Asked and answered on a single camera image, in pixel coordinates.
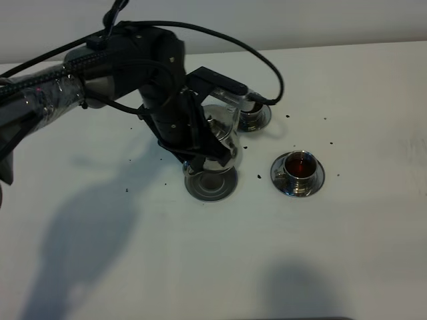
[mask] clear tape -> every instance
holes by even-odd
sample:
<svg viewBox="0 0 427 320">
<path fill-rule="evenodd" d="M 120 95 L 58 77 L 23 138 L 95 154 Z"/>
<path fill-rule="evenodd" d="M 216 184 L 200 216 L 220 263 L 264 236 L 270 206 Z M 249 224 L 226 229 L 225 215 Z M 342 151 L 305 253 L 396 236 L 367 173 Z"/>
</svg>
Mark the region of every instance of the clear tape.
<svg viewBox="0 0 427 320">
<path fill-rule="evenodd" d="M 17 83 L 36 75 L 48 74 L 62 68 L 62 65 L 56 65 L 31 75 L 10 79 L 0 78 L 0 84 Z M 73 75 L 22 89 L 19 92 L 23 96 L 21 99 L 22 104 L 26 104 L 26 107 L 34 110 L 42 118 L 32 132 L 54 122 L 66 112 L 82 104 L 85 100 L 83 92 L 81 81 Z"/>
</svg>

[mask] white tabletop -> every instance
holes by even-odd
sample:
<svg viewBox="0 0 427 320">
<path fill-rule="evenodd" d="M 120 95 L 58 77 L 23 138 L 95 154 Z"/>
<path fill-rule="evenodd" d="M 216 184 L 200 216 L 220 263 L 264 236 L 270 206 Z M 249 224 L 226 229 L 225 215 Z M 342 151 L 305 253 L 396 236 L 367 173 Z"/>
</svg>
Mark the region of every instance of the white tabletop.
<svg viewBox="0 0 427 320">
<path fill-rule="evenodd" d="M 265 130 L 240 135 L 224 201 L 193 199 L 144 122 L 109 107 L 18 146 L 0 210 L 0 319 L 426 318 L 427 42 L 264 54 L 286 94 Z M 186 64 L 277 94 L 249 53 Z M 293 149 L 326 170 L 306 199 L 269 178 Z"/>
</svg>

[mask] robotic arm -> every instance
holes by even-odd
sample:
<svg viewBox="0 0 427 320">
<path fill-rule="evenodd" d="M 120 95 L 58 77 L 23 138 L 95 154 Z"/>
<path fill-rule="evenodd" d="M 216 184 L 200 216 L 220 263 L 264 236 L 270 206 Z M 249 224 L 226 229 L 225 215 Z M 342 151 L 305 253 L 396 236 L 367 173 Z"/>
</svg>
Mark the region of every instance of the robotic arm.
<svg viewBox="0 0 427 320">
<path fill-rule="evenodd" d="M 239 111 L 251 112 L 276 104 L 283 95 L 279 71 L 251 47 L 221 33 L 195 25 L 167 21 L 122 21 L 115 18 L 126 6 L 116 0 L 105 15 L 105 30 L 24 63 L 0 78 L 0 180 L 13 182 L 13 149 L 28 134 L 50 124 L 69 110 L 110 105 L 144 120 L 159 141 L 184 164 L 187 173 L 225 172 L 238 152 L 235 139 L 223 140 L 221 132 L 233 127 Z M 247 49 L 266 63 L 280 80 L 280 94 L 268 100 L 214 71 L 184 69 L 184 44 L 171 31 L 154 27 L 186 27 L 221 37 Z M 10 76 L 72 47 L 63 64 L 32 75 Z M 138 90 L 143 105 L 133 109 L 115 102 Z M 212 95 L 236 109 L 204 109 L 201 102 Z"/>
</svg>

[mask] black cable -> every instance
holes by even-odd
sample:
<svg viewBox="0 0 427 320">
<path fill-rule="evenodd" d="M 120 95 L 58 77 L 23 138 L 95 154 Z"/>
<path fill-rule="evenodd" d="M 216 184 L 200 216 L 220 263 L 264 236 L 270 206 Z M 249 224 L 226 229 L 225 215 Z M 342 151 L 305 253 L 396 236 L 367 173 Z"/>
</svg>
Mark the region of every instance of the black cable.
<svg viewBox="0 0 427 320">
<path fill-rule="evenodd" d="M 12 95 L 22 89 L 30 86 L 45 83 L 50 80 L 58 79 L 72 73 L 80 73 L 90 66 L 103 63 L 109 55 L 105 51 L 94 52 L 83 57 L 78 57 L 64 63 L 61 67 L 52 69 L 48 73 L 40 73 L 28 79 L 21 80 L 16 83 L 10 83 L 0 87 L 0 98 Z"/>
<path fill-rule="evenodd" d="M 129 0 L 115 0 L 111 9 L 104 15 L 103 24 L 104 24 L 104 36 L 103 38 L 107 40 L 111 33 L 113 32 L 114 23 L 119 15 L 119 12 L 123 10 L 126 5 L 129 3 Z"/>
<path fill-rule="evenodd" d="M 145 60 L 145 59 L 129 60 L 123 63 L 119 63 L 115 65 L 115 67 L 119 69 L 119 68 L 127 68 L 127 67 L 138 67 L 143 65 L 149 65 L 149 66 L 155 67 L 156 69 L 160 69 L 165 73 L 167 73 L 167 75 L 169 75 L 169 78 L 171 79 L 171 86 L 173 87 L 173 91 L 169 94 L 169 96 L 167 97 L 163 105 L 161 105 L 160 107 L 154 108 L 154 109 L 144 109 L 144 104 L 142 104 L 138 109 L 129 108 L 129 107 L 126 107 L 125 105 L 122 105 L 121 103 L 115 102 L 114 100 L 111 100 L 97 92 L 94 92 L 88 89 L 85 90 L 86 97 L 96 99 L 106 105 L 109 105 L 110 107 L 113 107 L 117 110 L 120 110 L 126 113 L 130 113 L 132 115 L 149 115 L 151 113 L 156 112 L 157 109 L 159 108 L 161 109 L 164 106 L 166 106 L 177 94 L 175 77 L 173 76 L 173 73 L 170 71 L 170 69 L 166 67 L 166 65 L 164 65 L 163 63 L 153 61 L 153 60 Z"/>
<path fill-rule="evenodd" d="M 263 97 L 260 97 L 256 93 L 250 93 L 248 95 L 249 98 L 252 98 L 254 101 L 263 103 L 264 105 L 275 105 L 277 102 L 282 99 L 284 91 L 285 91 L 285 83 L 282 78 L 282 75 L 280 74 L 280 71 L 274 66 L 273 63 L 271 63 L 267 58 L 265 58 L 261 53 L 257 52 L 254 48 L 250 47 L 249 45 L 241 42 L 240 40 L 237 40 L 233 37 L 230 37 L 229 35 L 224 35 L 223 33 L 219 33 L 214 30 L 206 29 L 203 27 L 199 27 L 198 25 L 192 25 L 190 23 L 184 23 L 184 22 L 175 22 L 175 21 L 138 21 L 138 22 L 132 22 L 132 21 L 124 21 L 124 25 L 134 25 L 137 27 L 146 26 L 146 27 L 152 27 L 152 26 L 160 26 L 160 27 L 177 27 L 177 28 L 184 28 L 184 29 L 191 29 L 194 31 L 199 31 L 202 33 L 206 33 L 208 35 L 212 35 L 214 37 L 229 41 L 231 43 L 234 43 L 235 45 L 238 45 L 239 47 L 245 49 L 246 51 L 249 51 L 253 55 L 255 55 L 258 59 L 260 59 L 262 62 L 264 62 L 277 76 L 280 84 L 280 90 L 279 95 L 275 99 L 266 99 Z"/>
<path fill-rule="evenodd" d="M 52 51 L 46 52 L 44 55 L 40 55 L 34 59 L 31 59 L 27 62 L 24 62 L 6 72 L 4 72 L 4 74 L 0 75 L 0 77 L 4 77 L 4 78 L 9 78 L 13 75 L 16 75 L 18 72 L 21 72 L 22 70 L 28 69 L 46 59 L 52 58 L 62 52 L 68 51 L 78 45 L 82 45 L 86 42 L 87 38 L 89 37 L 93 37 L 93 36 L 99 36 L 103 33 L 103 30 L 100 30 L 98 32 L 92 33 L 91 35 L 87 35 L 86 37 L 80 38 L 78 40 L 75 40 L 73 42 L 70 42 L 66 45 L 63 45 L 62 47 L 56 48 Z"/>
<path fill-rule="evenodd" d="M 213 31 L 210 29 L 199 27 L 198 25 L 192 25 L 190 23 L 175 22 L 175 21 L 138 21 L 138 22 L 122 21 L 119 24 L 119 26 L 121 27 L 123 25 L 134 25 L 137 27 L 165 26 L 165 27 L 178 27 L 178 28 L 184 28 L 184 29 L 191 29 L 194 31 L 206 33 L 208 35 L 212 35 L 214 37 L 217 37 L 217 38 L 229 41 L 231 43 L 234 43 L 235 45 L 238 45 L 241 48 L 249 51 L 250 53 L 255 55 L 258 59 L 263 61 L 276 74 L 276 76 L 279 80 L 280 90 L 279 90 L 278 96 L 275 99 L 266 99 L 266 98 L 260 97 L 258 94 L 255 94 L 255 93 L 249 93 L 248 97 L 251 98 L 252 100 L 256 101 L 256 102 L 260 102 L 260 103 L 263 103 L 265 105 L 275 105 L 283 97 L 283 94 L 285 91 L 285 84 L 284 84 L 284 80 L 283 80 L 282 75 L 280 74 L 279 70 L 273 65 L 273 63 L 271 63 L 261 53 L 257 52 L 254 48 L 250 47 L 249 45 L 246 45 L 245 43 L 243 43 L 243 42 L 241 42 L 241 41 L 239 41 L 233 37 L 230 37 L 228 35 L 224 35 L 223 33 L 219 33 L 217 31 Z M 4 74 L 0 75 L 0 77 L 11 77 L 12 75 L 14 75 L 14 74 L 26 69 L 26 68 L 29 68 L 29 67 L 36 65 L 37 63 L 40 63 L 40 62 L 42 62 L 48 58 L 54 57 L 55 55 L 58 55 L 64 51 L 70 50 L 70 49 L 72 49 L 78 45 L 85 43 L 85 41 L 88 37 L 102 35 L 103 32 L 104 32 L 104 30 L 100 30 L 100 31 L 95 32 L 91 35 L 88 35 L 86 37 L 83 37 L 83 38 L 80 38 L 76 41 L 73 41 L 67 45 L 63 45 L 60 48 L 52 50 L 48 53 L 45 53 L 44 55 L 41 55 L 41 56 L 34 58 L 30 61 L 22 63 L 21 65 L 18 65 L 16 67 L 12 68 L 11 70 L 6 71 Z"/>
</svg>

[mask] silver saucer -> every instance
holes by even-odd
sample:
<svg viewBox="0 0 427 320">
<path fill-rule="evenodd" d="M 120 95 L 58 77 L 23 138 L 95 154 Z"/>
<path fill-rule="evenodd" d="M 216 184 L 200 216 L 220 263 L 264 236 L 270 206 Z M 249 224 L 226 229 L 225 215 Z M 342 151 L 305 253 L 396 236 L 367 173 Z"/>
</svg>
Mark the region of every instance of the silver saucer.
<svg viewBox="0 0 427 320">
<path fill-rule="evenodd" d="M 304 157 L 306 161 L 312 161 L 314 172 L 308 176 L 297 177 L 286 169 L 285 163 L 290 157 Z M 322 164 L 309 152 L 300 150 L 285 153 L 278 157 L 270 170 L 274 186 L 290 197 L 308 197 L 318 192 L 325 181 L 325 171 Z"/>
<path fill-rule="evenodd" d="M 263 129 L 272 119 L 272 110 L 268 105 L 263 105 L 256 111 L 240 111 L 238 130 L 252 132 Z"/>
<path fill-rule="evenodd" d="M 185 187 L 190 195 L 201 201 L 219 201 L 233 193 L 238 184 L 238 173 L 234 167 L 224 173 L 203 171 L 185 176 Z"/>
</svg>

